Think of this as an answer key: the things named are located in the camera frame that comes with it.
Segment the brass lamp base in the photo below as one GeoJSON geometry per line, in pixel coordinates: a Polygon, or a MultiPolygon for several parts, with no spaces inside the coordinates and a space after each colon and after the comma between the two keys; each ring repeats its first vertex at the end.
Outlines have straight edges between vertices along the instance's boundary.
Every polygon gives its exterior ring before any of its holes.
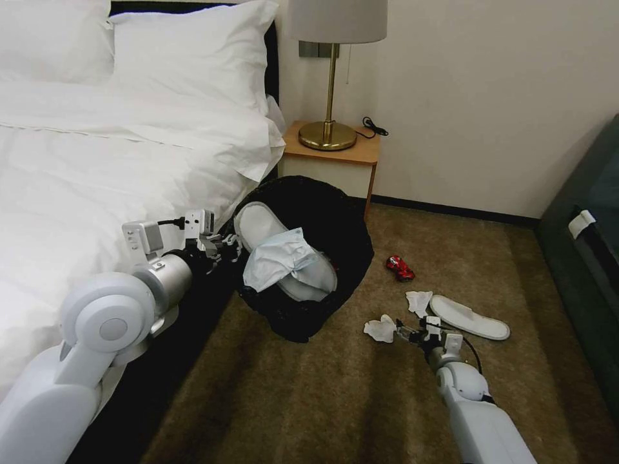
{"type": "Polygon", "coordinates": [[[299,129],[299,142],[321,151],[345,150],[357,141],[357,132],[335,121],[319,121],[299,129]]]}

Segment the nightstand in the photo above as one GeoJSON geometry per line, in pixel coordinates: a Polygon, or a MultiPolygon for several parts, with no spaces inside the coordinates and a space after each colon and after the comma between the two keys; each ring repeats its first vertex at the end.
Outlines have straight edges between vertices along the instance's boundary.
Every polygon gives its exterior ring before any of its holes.
{"type": "MultiPolygon", "coordinates": [[[[295,121],[284,135],[286,149],[279,163],[279,175],[304,175],[334,185],[351,197],[364,198],[366,218],[380,153],[380,135],[373,139],[358,135],[357,143],[346,150],[318,151],[299,142],[299,128],[303,124],[304,121],[295,121]]],[[[366,128],[355,130],[372,134],[366,128]]]]}

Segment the carpet floor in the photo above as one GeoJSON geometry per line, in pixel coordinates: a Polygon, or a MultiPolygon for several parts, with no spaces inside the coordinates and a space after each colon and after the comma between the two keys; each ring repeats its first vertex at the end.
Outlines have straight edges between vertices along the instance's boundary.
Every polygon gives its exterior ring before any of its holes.
{"type": "Polygon", "coordinates": [[[362,333],[384,313],[414,326],[409,290],[510,326],[504,342],[469,339],[539,463],[619,461],[616,429],[532,231],[381,205],[368,229],[376,255],[363,283],[309,343],[279,338],[232,298],[143,464],[460,462],[422,353],[362,333]],[[392,254],[414,281],[385,270],[392,254]]]}

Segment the white bedsheet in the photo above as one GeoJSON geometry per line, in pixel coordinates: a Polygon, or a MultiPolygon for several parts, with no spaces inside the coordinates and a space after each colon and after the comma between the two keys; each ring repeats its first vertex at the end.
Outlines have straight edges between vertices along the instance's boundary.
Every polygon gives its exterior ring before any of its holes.
{"type": "Polygon", "coordinates": [[[219,226],[283,146],[272,121],[225,102],[0,84],[0,401],[61,341],[69,290],[127,270],[124,222],[207,208],[219,226]]]}

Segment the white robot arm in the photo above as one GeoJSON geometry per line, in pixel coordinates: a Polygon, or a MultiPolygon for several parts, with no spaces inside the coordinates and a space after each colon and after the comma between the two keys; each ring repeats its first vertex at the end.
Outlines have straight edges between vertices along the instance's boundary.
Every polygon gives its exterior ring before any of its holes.
{"type": "Polygon", "coordinates": [[[536,463],[511,418],[490,396],[484,376],[460,359],[462,334],[443,331],[435,316],[423,318],[419,331],[400,320],[396,326],[400,337],[423,349],[437,376],[463,463],[536,463]]]}
{"type": "MultiPolygon", "coordinates": [[[[212,234],[212,213],[192,210],[177,224],[186,247],[163,248],[155,222],[130,222],[123,234],[134,261],[131,274],[95,275],[61,308],[63,343],[32,360],[0,403],[0,461],[64,463],[101,405],[101,380],[111,366],[144,353],[177,316],[195,273],[208,273],[234,247],[212,234]]],[[[231,253],[238,256],[239,248],[231,253]]]]}

